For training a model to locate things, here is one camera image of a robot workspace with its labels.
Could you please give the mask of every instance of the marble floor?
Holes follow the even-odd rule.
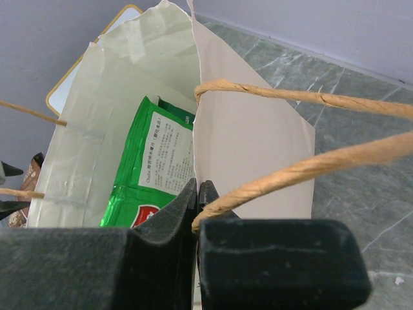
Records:
[[[273,87],[413,103],[413,92],[201,19]],[[306,102],[290,104],[316,128],[316,153],[413,129],[388,116]],[[412,309],[413,156],[316,180],[313,218],[345,223],[357,238],[374,290],[359,309]]]

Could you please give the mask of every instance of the twisted paper rope handle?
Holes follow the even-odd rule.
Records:
[[[389,103],[315,92],[259,88],[252,85],[233,83],[224,79],[206,82],[198,86],[195,90],[198,104],[201,95],[209,90],[245,92],[268,98],[311,101],[331,107],[398,116],[413,120],[413,106],[403,103]],[[243,203],[270,192],[308,181],[330,172],[361,165],[388,163],[412,153],[413,132],[408,132],[369,143],[333,150],[299,161],[268,176],[246,183],[207,205],[193,221],[192,231],[194,233],[198,232],[202,219],[224,214]]]
[[[29,108],[24,108],[19,105],[14,105],[13,103],[5,102],[0,100],[0,105],[6,108],[10,108],[13,110],[21,111],[26,114],[33,115],[37,118],[44,119],[45,121],[49,121],[51,123],[55,123],[56,125],[66,126],[66,121],[61,121],[59,119],[51,118],[50,116],[44,115],[42,113],[38,113],[36,111],[30,110]],[[0,189],[0,194],[3,195],[10,195],[10,196],[19,196],[24,198],[44,198],[45,194],[41,192],[32,192],[32,191],[16,191],[14,189]]]
[[[66,126],[67,125],[66,121],[61,121],[59,119],[51,118],[50,116],[44,115],[42,113],[38,113],[38,112],[33,111],[33,110],[30,110],[29,108],[24,108],[24,107],[21,107],[19,105],[14,105],[13,103],[5,102],[3,100],[0,100],[0,105],[4,106],[6,108],[10,108],[10,109],[13,109],[13,110],[21,111],[21,112],[26,113],[26,114],[33,115],[37,118],[44,119],[45,121],[55,123],[56,125],[61,125],[61,126]]]

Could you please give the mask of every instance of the white paper bag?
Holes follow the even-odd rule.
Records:
[[[194,89],[225,78],[269,87],[226,43],[178,6],[162,1],[88,47],[50,143],[29,227],[97,227],[108,205],[126,136],[144,96],[196,112],[198,184],[220,195],[314,155],[314,129],[282,99]],[[309,218],[308,181],[236,209],[242,218]]]

